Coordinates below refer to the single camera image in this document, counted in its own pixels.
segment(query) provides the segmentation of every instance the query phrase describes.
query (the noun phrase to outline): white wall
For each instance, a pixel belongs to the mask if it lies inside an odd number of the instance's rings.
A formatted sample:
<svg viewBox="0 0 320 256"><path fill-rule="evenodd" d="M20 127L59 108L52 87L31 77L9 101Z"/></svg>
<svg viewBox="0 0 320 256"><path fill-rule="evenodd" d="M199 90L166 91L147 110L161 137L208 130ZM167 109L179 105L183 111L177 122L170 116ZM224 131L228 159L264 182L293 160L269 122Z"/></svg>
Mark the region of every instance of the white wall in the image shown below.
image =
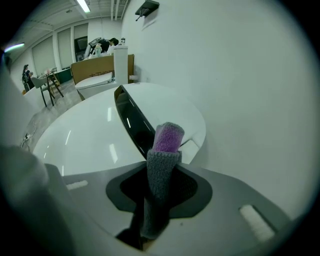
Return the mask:
<svg viewBox="0 0 320 256"><path fill-rule="evenodd" d="M61 61L60 61L60 53L59 53L59 43L58 43L58 33L57 31L52 32L52 48L53 48L53 60L54 60L54 68L57 71L60 71Z"/></svg>
<svg viewBox="0 0 320 256"><path fill-rule="evenodd" d="M19 146L35 109L14 86L3 65L0 67L0 85L0 144Z"/></svg>
<svg viewBox="0 0 320 256"><path fill-rule="evenodd" d="M88 36L88 23L74 27L74 39Z"/></svg>
<svg viewBox="0 0 320 256"><path fill-rule="evenodd" d="M96 38L121 38L122 21L113 20L109 17L89 19L88 24L88 43Z"/></svg>
<svg viewBox="0 0 320 256"><path fill-rule="evenodd" d="M192 162L245 181L291 218L318 185L319 65L297 24L264 1L131 0L122 37L135 74L180 90L207 134Z"/></svg>

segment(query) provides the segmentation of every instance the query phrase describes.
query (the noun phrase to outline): desk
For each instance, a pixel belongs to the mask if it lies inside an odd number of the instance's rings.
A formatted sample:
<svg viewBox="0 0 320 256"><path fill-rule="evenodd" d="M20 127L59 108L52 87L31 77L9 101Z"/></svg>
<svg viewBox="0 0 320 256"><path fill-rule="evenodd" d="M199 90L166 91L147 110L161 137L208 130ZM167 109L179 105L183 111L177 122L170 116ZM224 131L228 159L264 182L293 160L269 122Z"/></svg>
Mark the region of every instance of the desk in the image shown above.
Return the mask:
<svg viewBox="0 0 320 256"><path fill-rule="evenodd" d="M63 84L72 79L71 70L67 68L65 70L58 71L55 74L56 78L59 80L60 84Z"/></svg>
<svg viewBox="0 0 320 256"><path fill-rule="evenodd" d="M49 69L49 73L40 75L40 76L39 76L39 79L48 77L48 76L50 76L50 75L54 75L54 72L52 71L52 70L54 70L54 69L55 69L55 68Z"/></svg>

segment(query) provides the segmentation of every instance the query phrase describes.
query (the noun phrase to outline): wooden chair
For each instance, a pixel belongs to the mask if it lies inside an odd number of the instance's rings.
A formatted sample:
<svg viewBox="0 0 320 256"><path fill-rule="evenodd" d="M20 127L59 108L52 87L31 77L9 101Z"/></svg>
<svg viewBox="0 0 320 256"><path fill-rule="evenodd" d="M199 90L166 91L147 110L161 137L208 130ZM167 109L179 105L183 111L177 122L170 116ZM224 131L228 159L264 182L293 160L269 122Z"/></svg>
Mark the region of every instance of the wooden chair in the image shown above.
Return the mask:
<svg viewBox="0 0 320 256"><path fill-rule="evenodd" d="M61 93L61 91L59 90L59 88L57 87L56 83L53 81L53 82L49 82L49 78L48 76L47 77L44 77L44 78L36 78L36 77L31 77L31 81L33 82L34 84L34 87L36 88L40 88L41 90L41 95L42 95L42 99L43 99L43 102L44 102L44 105L45 107L47 107L47 103L46 103L46 100L45 100L45 97L44 97L44 91L48 91L49 92L49 95L50 95L50 100L51 100L51 103L52 103L52 106L54 106L54 101L52 100L52 98L55 99L55 96L53 95L53 93L51 93L50 91L50 88L52 86L55 86L55 88L58 90L58 92L60 93L60 95L62 97L64 97L64 95Z"/></svg>

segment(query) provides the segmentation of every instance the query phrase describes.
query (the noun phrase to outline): chair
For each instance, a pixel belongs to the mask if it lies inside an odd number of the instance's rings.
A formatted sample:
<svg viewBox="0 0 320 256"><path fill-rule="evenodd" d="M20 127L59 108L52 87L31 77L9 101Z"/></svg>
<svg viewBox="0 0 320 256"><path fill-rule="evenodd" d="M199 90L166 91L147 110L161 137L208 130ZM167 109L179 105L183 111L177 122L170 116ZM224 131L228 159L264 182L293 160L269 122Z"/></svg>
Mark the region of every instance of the chair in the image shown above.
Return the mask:
<svg viewBox="0 0 320 256"><path fill-rule="evenodd" d="M60 81L59 79L57 78L57 68L52 68L51 69L51 74L49 75L49 79L51 81L54 81L56 83L56 86L60 86ZM51 93L53 94L54 93L54 87L51 87Z"/></svg>
<svg viewBox="0 0 320 256"><path fill-rule="evenodd" d="M44 78L36 78L36 77L31 77L31 81L33 82L34 84L34 87L35 88L40 88L41 90L41 95L42 95L42 99L43 99L43 102L44 102L44 105L45 107L47 107L47 103L46 103L46 100L45 100L45 97L44 97L44 91L48 91L49 92L49 95L50 95L50 100L51 100L51 103L52 103L52 106L54 106L54 101L52 100L52 98L55 99L54 95L50 92L50 88L52 86L55 86L55 88L58 90L58 92L60 93L60 95L62 97L64 97L64 95L61 93L61 91L58 89L56 83L53 81L53 82L49 82L49 78L48 77L44 77Z"/></svg>

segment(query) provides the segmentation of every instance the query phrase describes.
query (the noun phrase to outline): black opening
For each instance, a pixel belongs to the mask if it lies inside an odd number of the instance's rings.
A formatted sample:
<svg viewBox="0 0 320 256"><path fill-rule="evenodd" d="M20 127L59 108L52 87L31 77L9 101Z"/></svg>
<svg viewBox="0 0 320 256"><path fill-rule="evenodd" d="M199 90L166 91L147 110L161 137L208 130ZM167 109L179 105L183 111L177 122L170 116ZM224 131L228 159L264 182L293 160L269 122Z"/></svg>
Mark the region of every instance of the black opening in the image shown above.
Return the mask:
<svg viewBox="0 0 320 256"><path fill-rule="evenodd" d="M148 193L147 167L134 169L112 179L106 194L121 211L134 213ZM190 218L210 202L212 188L207 180L176 165L172 170L169 189L169 218Z"/></svg>
<svg viewBox="0 0 320 256"><path fill-rule="evenodd" d="M122 85L115 90L114 100L126 131L141 154L147 159L147 152L154 144L155 130Z"/></svg>

